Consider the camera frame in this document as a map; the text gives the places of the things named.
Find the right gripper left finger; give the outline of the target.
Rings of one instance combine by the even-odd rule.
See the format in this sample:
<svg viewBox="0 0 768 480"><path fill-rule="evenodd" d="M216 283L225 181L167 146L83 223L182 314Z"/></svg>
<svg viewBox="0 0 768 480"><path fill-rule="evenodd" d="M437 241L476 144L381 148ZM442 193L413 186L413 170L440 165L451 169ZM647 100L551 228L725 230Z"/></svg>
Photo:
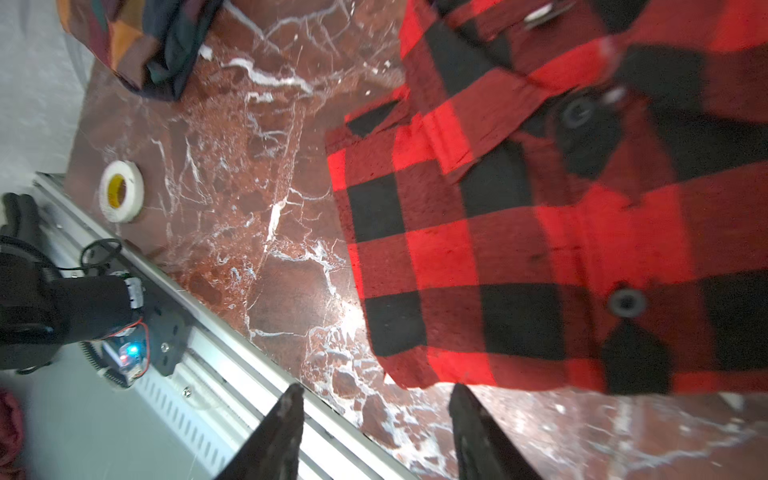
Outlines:
<svg viewBox="0 0 768 480"><path fill-rule="evenodd" d="M304 388L291 384L216 480L296 480Z"/></svg>

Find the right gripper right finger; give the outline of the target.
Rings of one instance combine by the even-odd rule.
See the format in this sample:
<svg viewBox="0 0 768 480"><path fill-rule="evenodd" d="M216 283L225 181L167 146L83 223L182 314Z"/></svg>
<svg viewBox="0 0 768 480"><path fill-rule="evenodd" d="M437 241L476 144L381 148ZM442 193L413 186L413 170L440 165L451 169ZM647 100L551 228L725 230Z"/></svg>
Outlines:
<svg viewBox="0 0 768 480"><path fill-rule="evenodd" d="M456 384L449 402L461 480L541 480L472 391Z"/></svg>

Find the red black plaid shirt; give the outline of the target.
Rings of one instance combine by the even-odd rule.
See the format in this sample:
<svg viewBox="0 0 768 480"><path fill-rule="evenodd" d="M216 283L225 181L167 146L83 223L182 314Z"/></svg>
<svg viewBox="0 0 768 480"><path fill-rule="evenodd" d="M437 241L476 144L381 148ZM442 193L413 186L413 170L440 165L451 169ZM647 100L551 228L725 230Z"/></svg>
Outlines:
<svg viewBox="0 0 768 480"><path fill-rule="evenodd" d="M410 1L326 139L400 387L767 388L767 5Z"/></svg>

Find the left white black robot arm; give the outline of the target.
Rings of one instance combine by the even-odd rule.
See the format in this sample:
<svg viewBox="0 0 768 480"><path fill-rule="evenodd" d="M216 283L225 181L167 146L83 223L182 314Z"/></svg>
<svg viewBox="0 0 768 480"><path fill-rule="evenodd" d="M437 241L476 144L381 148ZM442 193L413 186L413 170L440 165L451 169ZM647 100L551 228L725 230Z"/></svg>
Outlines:
<svg viewBox="0 0 768 480"><path fill-rule="evenodd" d="M29 370L51 361L61 347L101 340L140 319L142 281L130 274L81 277L63 269L32 244L1 237L1 368Z"/></svg>

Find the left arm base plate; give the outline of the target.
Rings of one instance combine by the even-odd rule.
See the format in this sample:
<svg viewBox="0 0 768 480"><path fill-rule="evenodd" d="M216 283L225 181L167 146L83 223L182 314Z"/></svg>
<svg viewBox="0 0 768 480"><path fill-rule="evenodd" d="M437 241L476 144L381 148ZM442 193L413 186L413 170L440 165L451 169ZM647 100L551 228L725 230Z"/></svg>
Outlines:
<svg viewBox="0 0 768 480"><path fill-rule="evenodd" d="M80 348L102 378L122 389L131 388L152 368L169 376L187 348L191 314L150 279L117 270L131 301L131 322Z"/></svg>

